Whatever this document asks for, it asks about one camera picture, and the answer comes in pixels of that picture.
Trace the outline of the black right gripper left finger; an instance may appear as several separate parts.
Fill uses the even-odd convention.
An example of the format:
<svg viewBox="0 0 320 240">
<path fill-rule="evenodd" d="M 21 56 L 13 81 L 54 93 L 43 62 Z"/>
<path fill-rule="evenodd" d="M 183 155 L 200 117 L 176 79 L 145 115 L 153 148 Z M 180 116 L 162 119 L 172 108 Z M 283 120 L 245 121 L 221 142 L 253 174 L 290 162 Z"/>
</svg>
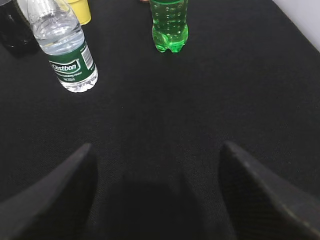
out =
<svg viewBox="0 0 320 240">
<path fill-rule="evenodd" d="M 85 143 L 47 176 L 0 204 L 0 238 L 81 239 L 97 185 L 97 157 Z"/>
</svg>

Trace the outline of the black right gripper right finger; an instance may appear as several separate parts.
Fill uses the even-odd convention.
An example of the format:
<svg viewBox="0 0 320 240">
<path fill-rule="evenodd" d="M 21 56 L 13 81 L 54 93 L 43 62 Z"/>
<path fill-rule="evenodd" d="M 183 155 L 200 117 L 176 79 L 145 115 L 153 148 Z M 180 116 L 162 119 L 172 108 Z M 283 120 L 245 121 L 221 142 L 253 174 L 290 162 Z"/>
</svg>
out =
<svg viewBox="0 0 320 240">
<path fill-rule="evenodd" d="M 320 238 L 320 201 L 231 141 L 220 149 L 218 181 L 238 240 Z"/>
</svg>

